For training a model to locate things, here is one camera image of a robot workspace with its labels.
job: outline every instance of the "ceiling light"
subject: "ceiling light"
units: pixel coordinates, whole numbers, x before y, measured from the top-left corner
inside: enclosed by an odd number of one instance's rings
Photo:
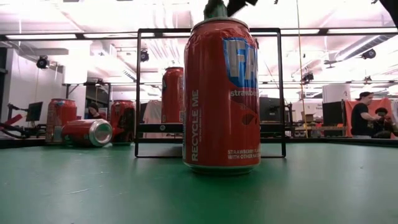
[[[98,33],[98,34],[83,34],[86,38],[88,39],[99,39],[99,38],[104,38],[104,39],[120,39],[120,38],[132,38],[136,39],[137,38],[137,32],[131,32],[131,33]],[[145,33],[141,34],[141,37],[154,37],[154,34],[151,33]]]
[[[282,34],[282,35],[292,35],[292,34],[299,34],[299,31],[300,31],[300,34],[317,34],[317,33],[319,33],[319,29],[300,29],[300,30],[298,30],[298,29],[282,29],[281,31],[280,31],[280,33]]]
[[[164,37],[190,37],[190,33],[163,33]]]
[[[276,35],[273,32],[250,32],[251,35]]]
[[[6,35],[9,40],[57,40],[57,39],[76,39],[74,34],[23,34]]]
[[[395,33],[395,27],[382,28],[359,28],[359,29],[329,29],[328,34],[374,34],[374,33]]]
[[[388,92],[391,94],[391,93],[398,93],[398,85],[394,85],[394,86],[390,86],[389,88],[388,88]]]

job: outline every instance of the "cardboard box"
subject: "cardboard box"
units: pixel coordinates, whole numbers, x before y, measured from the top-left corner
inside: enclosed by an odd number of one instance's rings
[[[314,115],[314,114],[306,114],[306,115],[305,115],[305,120],[304,120],[304,111],[301,112],[302,120],[303,120],[303,121],[306,121],[306,122],[312,122],[312,121],[314,121],[313,115]]]

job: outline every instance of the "red soda can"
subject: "red soda can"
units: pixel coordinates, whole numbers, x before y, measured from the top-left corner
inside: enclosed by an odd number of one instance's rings
[[[66,99],[52,99],[47,111],[47,127],[45,142],[61,143],[62,127],[69,121],[76,120],[77,107],[75,101]]]
[[[185,46],[183,160],[195,172],[243,174],[261,160],[257,49],[248,26],[214,18]]]
[[[182,123],[183,68],[170,67],[162,80],[162,123]]]
[[[112,144],[130,144],[134,140],[136,109],[130,100],[115,100],[111,107]]]
[[[73,146],[102,147],[112,139],[112,126],[104,119],[70,121],[62,128],[62,139]]]

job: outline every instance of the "can lid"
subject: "can lid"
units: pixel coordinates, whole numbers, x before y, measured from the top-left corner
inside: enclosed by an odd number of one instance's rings
[[[172,66],[172,67],[168,67],[168,68],[166,68],[166,70],[167,69],[172,69],[172,68],[181,68],[181,69],[184,69],[183,67],[181,67],[181,66]]]
[[[62,99],[62,98],[52,98],[51,100],[66,100],[66,101],[75,101],[75,100],[71,100],[71,99]]]
[[[133,100],[113,100],[113,102],[114,103],[117,103],[117,102],[128,102],[128,103],[132,103],[133,102]]]
[[[244,25],[246,28],[249,29],[249,26],[248,26],[245,22],[240,21],[239,19],[228,18],[228,17],[214,17],[214,18],[206,19],[206,20],[204,20],[204,21],[201,21],[201,22],[197,23],[196,25],[193,26],[191,32],[193,32],[193,30],[195,30],[196,28],[198,28],[199,26],[201,26],[201,25],[203,25],[203,24],[205,24],[205,23],[207,23],[207,22],[214,22],[214,21],[232,21],[232,22],[238,22],[238,23]]]
[[[112,139],[112,126],[104,119],[97,119],[90,127],[88,138],[95,146],[104,146]]]

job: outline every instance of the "can top rim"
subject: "can top rim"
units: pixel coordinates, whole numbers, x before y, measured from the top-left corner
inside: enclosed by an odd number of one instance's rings
[[[68,101],[75,101],[75,100],[71,100],[71,99],[63,99],[63,98],[52,98],[51,100],[68,100]]]
[[[167,67],[166,70],[167,70],[167,69],[171,69],[171,68],[182,68],[182,69],[184,69],[184,68],[181,67],[181,66],[171,66],[171,67]]]
[[[113,102],[131,102],[133,103],[134,100],[113,100]]]
[[[198,22],[196,25],[193,26],[193,28],[192,28],[192,30],[191,30],[191,33],[192,33],[193,30],[195,30],[197,27],[199,27],[199,26],[201,26],[201,25],[203,25],[203,24],[205,24],[205,23],[207,23],[207,22],[214,22],[214,21],[233,21],[233,22],[238,22],[238,23],[244,25],[246,28],[249,29],[249,26],[248,26],[245,22],[240,21],[239,19],[228,18],[228,17],[214,17],[214,18],[211,18],[211,19],[205,19],[204,21]]]

